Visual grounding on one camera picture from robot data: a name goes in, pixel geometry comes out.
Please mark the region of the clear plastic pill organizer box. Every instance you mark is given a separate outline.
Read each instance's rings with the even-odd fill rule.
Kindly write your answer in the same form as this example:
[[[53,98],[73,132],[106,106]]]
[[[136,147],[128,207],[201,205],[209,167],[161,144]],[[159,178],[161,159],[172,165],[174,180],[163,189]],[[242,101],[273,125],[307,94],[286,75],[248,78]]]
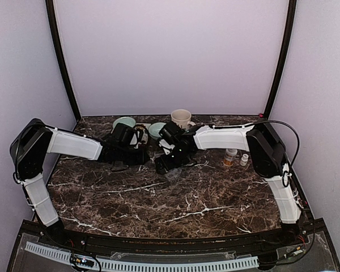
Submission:
[[[179,179],[181,173],[182,173],[181,168],[174,168],[174,169],[168,171],[164,176],[168,181],[173,182],[173,181],[177,181]]]

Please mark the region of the large orange label pill bottle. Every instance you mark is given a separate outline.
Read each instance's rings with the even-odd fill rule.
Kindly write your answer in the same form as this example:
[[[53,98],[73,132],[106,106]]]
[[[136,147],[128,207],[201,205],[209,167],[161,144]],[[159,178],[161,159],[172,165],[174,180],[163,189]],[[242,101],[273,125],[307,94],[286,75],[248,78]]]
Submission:
[[[235,148],[227,148],[224,154],[224,158],[223,158],[223,164],[226,167],[231,167],[234,164],[234,161],[236,159],[236,155],[237,155],[237,149]]]

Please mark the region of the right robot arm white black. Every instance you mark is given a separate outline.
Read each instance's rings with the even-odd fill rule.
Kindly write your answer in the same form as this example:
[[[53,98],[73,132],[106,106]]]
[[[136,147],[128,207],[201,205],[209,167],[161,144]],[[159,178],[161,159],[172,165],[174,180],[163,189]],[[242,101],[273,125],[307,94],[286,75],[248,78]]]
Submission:
[[[236,149],[248,152],[255,172],[273,192],[281,222],[288,224],[278,232],[278,241],[289,246],[299,238],[300,230],[295,223],[300,219],[301,206],[290,184],[292,164],[270,121],[231,126],[198,125],[188,130],[171,121],[160,130],[160,136],[159,145],[165,153],[155,159],[155,167],[161,175],[188,164],[199,150]]]

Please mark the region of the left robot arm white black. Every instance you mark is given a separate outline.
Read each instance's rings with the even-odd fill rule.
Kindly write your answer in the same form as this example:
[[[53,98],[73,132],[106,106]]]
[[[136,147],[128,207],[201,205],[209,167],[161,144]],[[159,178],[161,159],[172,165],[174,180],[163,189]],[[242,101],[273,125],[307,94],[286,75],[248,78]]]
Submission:
[[[102,139],[52,127],[34,118],[14,139],[9,153],[14,164],[14,181],[21,185],[28,205],[39,222],[49,227],[46,237],[56,247],[69,242],[68,233],[57,226],[60,217],[50,198],[44,180],[44,163],[49,154],[57,160],[63,156],[98,163],[144,165],[149,161],[148,129],[142,124],[117,124]]]

